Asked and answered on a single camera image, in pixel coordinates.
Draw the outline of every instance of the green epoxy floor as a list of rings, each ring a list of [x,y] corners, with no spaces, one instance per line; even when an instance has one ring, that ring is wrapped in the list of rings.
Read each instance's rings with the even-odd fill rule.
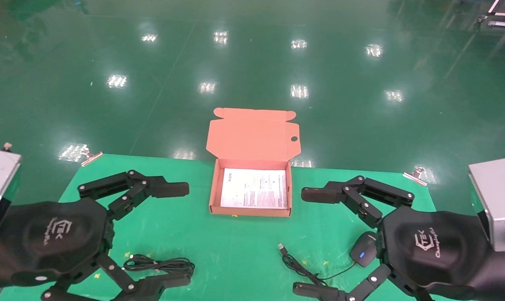
[[[0,147],[23,155],[17,202],[59,198],[80,167],[58,160],[66,143],[214,160],[213,109],[241,107],[296,111],[296,165],[424,166],[436,207],[467,212],[467,165],[505,157],[505,28],[472,26],[490,4],[0,0]]]

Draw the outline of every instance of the usb connector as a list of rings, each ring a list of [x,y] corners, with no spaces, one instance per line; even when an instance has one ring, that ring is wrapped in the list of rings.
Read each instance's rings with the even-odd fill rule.
[[[287,255],[287,250],[283,244],[279,244],[279,250],[280,250],[280,253],[282,253],[282,256]]]

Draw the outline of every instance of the usb cable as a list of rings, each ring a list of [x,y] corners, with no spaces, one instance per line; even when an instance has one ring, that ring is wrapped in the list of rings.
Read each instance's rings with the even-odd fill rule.
[[[289,255],[289,253],[287,253],[287,249],[282,244],[279,244],[279,250],[280,250],[280,253],[282,254],[282,261],[284,262],[285,266],[287,266],[288,269],[294,270],[300,276],[304,276],[304,277],[310,279],[310,281],[317,286],[328,286],[328,284],[325,282],[325,280],[334,278],[336,276],[343,274],[344,272],[347,272],[352,267],[354,267],[354,265],[356,264],[355,262],[353,262],[350,267],[337,273],[336,275],[333,275],[333,276],[330,276],[327,278],[319,278],[318,277],[319,273],[313,274],[312,272],[310,272],[309,270],[304,268],[299,263],[299,261],[297,259],[295,259],[295,257],[293,257],[293,256]]]

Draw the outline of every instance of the robotic hand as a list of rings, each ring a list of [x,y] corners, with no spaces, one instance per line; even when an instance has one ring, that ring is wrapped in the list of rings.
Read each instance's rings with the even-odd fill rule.
[[[396,209],[382,217],[360,194]],[[367,226],[376,228],[380,266],[350,293],[294,283],[295,294],[321,301],[363,301],[388,279],[417,301],[432,301],[430,294],[458,300],[505,301],[505,251],[495,250],[489,240],[491,231],[482,227],[485,218],[481,215],[491,216],[488,210],[479,217],[419,212],[411,209],[412,193],[363,176],[347,182],[330,181],[324,188],[304,188],[302,199],[341,202]]]
[[[121,291],[114,301],[157,301],[166,288],[186,286],[191,274],[167,274],[133,281],[109,256],[113,221],[146,198],[189,194],[187,183],[167,183],[161,176],[137,171],[119,173],[80,185],[80,200],[9,206],[0,202],[0,288],[55,284],[43,301],[94,301],[68,293],[72,284],[102,268]],[[126,191],[106,209],[96,200]]]

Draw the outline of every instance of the green mat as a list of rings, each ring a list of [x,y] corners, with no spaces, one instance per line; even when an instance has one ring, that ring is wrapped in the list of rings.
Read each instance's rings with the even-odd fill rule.
[[[172,288],[162,299],[174,301],[312,301],[292,292],[293,282],[308,282],[285,267],[277,244],[302,260],[312,272],[330,276],[351,264],[348,250],[368,228],[341,204],[313,204],[300,199],[302,187],[323,187],[327,181],[346,181],[356,175],[383,181],[415,195],[414,209],[434,211],[427,188],[399,173],[374,171],[294,168],[294,207],[290,218],[231,217],[208,211],[213,175],[212,162],[143,158],[106,154],[80,168],[60,199],[78,200],[77,186],[115,173],[134,169],[147,176],[163,175],[167,181],[187,181],[190,194],[184,198],[146,200],[127,217],[115,223],[111,258],[122,265],[128,255],[140,253],[153,259],[188,257],[197,268],[189,286]],[[101,200],[107,206],[116,196]],[[384,213],[388,207],[374,202]],[[328,280],[346,291],[378,267],[353,267]],[[138,280],[155,272],[130,273]],[[33,288],[7,288],[0,301],[37,301],[50,283]],[[113,299],[119,287],[98,270],[69,290],[102,301]],[[393,284],[385,282],[368,301],[411,301]],[[436,297],[437,301],[446,300]]]

